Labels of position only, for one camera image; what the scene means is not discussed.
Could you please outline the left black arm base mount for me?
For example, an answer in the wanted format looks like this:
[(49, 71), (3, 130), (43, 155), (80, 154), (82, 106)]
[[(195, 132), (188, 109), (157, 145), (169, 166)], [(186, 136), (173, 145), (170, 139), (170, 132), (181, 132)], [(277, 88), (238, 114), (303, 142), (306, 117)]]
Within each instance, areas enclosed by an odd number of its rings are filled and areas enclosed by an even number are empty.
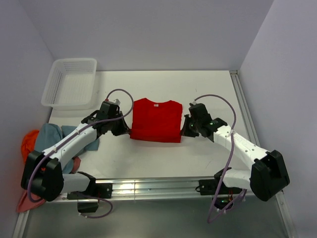
[[(68, 200), (78, 200), (77, 210), (79, 213), (95, 213), (99, 207), (99, 203), (106, 200), (110, 205), (110, 212), (112, 211), (112, 204), (107, 200), (112, 195), (112, 183), (97, 183), (95, 188), (90, 192), (71, 192), (67, 194)], [(84, 199), (95, 199), (96, 202), (79, 202)]]

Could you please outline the red t shirt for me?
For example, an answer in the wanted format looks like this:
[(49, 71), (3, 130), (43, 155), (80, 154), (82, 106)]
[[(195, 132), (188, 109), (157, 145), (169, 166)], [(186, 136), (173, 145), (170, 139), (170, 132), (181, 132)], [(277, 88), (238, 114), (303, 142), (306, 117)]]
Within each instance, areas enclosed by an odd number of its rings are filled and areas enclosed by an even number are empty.
[(130, 138), (134, 140), (180, 143), (183, 107), (176, 101), (163, 103), (142, 98), (134, 102)]

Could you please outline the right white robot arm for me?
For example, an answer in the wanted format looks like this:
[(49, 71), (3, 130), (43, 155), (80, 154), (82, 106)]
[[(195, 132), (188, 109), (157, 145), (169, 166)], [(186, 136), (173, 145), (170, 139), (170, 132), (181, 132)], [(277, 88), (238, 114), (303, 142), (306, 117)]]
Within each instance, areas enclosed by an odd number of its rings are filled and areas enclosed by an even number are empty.
[(212, 179), (199, 182), (201, 195), (238, 193), (251, 190), (261, 201), (268, 201), (290, 184), (284, 158), (277, 150), (268, 151), (236, 133), (220, 118), (213, 119), (204, 104), (191, 103), (181, 135), (202, 136), (229, 150), (229, 156), (238, 157), (246, 170), (236, 170), (225, 165)]

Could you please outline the blue grey t shirt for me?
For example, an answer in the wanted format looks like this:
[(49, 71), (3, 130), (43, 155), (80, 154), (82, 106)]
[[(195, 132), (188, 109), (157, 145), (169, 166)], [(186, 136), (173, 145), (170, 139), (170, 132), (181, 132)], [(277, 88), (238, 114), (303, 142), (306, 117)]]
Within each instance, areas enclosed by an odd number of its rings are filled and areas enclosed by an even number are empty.
[[(72, 131), (75, 130), (75, 126), (69, 125), (62, 125), (59, 127), (53, 123), (45, 123), (42, 128), (39, 130), (37, 138), (35, 140), (34, 150), (36, 151), (43, 151), (48, 149), (49, 147), (55, 145), (56, 143), (60, 142), (66, 136), (68, 136)], [(63, 174), (74, 174), (80, 167), (81, 159), (79, 156), (87, 151), (98, 151), (100, 144), (100, 140), (96, 139), (95, 141), (91, 142), (87, 146), (85, 146), (80, 152), (73, 157), (67, 165), (62, 170)]]

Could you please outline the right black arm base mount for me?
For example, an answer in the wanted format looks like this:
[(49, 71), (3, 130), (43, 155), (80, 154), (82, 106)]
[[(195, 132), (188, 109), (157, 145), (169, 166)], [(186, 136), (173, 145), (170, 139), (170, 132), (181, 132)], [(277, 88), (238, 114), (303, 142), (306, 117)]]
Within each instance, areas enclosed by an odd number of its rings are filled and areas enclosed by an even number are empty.
[[(195, 191), (200, 195), (215, 195), (217, 185), (218, 182), (215, 179), (201, 179), (199, 180), (199, 185), (195, 188)], [(240, 188), (228, 188), (222, 184), (214, 206), (217, 209), (223, 209), (231, 200), (233, 200), (233, 195), (239, 194), (241, 191), (242, 189)]]

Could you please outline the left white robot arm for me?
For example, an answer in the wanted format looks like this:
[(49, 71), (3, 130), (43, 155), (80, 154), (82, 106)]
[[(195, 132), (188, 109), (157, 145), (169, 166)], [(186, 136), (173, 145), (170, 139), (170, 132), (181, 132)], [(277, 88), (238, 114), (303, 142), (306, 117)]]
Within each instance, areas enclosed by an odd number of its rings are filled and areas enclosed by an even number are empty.
[(46, 201), (62, 193), (79, 192), (85, 198), (96, 194), (96, 178), (84, 172), (64, 174), (62, 170), (87, 145), (110, 131), (114, 136), (128, 134), (119, 104), (104, 101), (99, 110), (85, 117), (64, 139), (41, 152), (29, 153), (21, 187)]

